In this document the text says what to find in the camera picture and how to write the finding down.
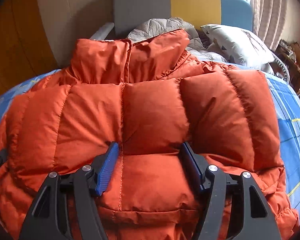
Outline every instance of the blue plaid bedsheet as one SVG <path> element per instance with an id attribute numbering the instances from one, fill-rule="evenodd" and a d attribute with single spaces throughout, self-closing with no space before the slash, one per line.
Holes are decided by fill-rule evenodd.
<path id="1" fill-rule="evenodd" d="M 0 120 L 16 95 L 27 92 L 36 82 L 57 71 L 59 70 L 25 81 L 0 96 Z M 278 119 L 281 158 L 286 167 L 287 194 L 291 207 L 297 209 L 300 215 L 300 100 L 285 81 L 268 73 L 265 76 Z"/>

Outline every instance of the orange down jacket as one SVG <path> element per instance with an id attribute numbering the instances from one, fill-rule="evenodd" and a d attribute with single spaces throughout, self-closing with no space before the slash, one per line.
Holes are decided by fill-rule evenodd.
<path id="1" fill-rule="evenodd" d="M 202 62 L 176 30 L 147 41 L 77 41 L 71 65 L 17 96 L 0 124 L 0 220 L 18 235 L 47 174 L 91 163 L 120 144 L 108 189 L 96 200 L 110 240 L 190 239 L 201 204 L 177 157 L 189 141 L 209 163 L 252 173 L 282 239 L 298 224 L 285 192 L 279 131 L 264 75 Z M 73 200 L 69 199 L 70 209 Z M 230 201 L 220 237 L 225 236 Z M 77 223 L 70 213 L 75 239 Z"/>

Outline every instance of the blue gripper pad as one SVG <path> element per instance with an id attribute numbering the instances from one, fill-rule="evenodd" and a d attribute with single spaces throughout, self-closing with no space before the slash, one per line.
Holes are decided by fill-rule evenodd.
<path id="1" fill-rule="evenodd" d="M 108 154 L 108 156 L 97 175 L 98 181 L 96 186 L 96 194 L 98 196 L 101 196 L 108 187 L 114 166 L 119 156 L 119 145 L 116 142 L 112 143 L 106 154 Z"/>

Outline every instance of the metal screw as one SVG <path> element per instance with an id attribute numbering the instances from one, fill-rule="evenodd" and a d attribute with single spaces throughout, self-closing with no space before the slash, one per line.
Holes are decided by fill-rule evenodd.
<path id="1" fill-rule="evenodd" d="M 57 173 L 55 171 L 50 172 L 49 177 L 50 178 L 55 178 L 57 176 Z"/>
<path id="2" fill-rule="evenodd" d="M 245 171 L 243 174 L 242 174 L 246 179 L 250 178 L 251 177 L 251 174 L 247 171 Z"/>
<path id="3" fill-rule="evenodd" d="M 90 166 L 90 165 L 84 165 L 84 166 L 82 167 L 82 170 L 83 170 L 83 171 L 90 171 L 90 170 L 91 170 L 91 166 Z"/>
<path id="4" fill-rule="evenodd" d="M 209 170 L 210 171 L 217 171 L 218 170 L 218 167 L 216 165 L 210 165 L 209 166 Z"/>

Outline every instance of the curtain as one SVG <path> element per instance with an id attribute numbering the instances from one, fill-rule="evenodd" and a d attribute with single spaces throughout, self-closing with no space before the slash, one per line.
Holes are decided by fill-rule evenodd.
<path id="1" fill-rule="evenodd" d="M 254 10 L 253 32 L 272 50 L 279 44 L 287 5 L 288 0 L 251 0 Z"/>

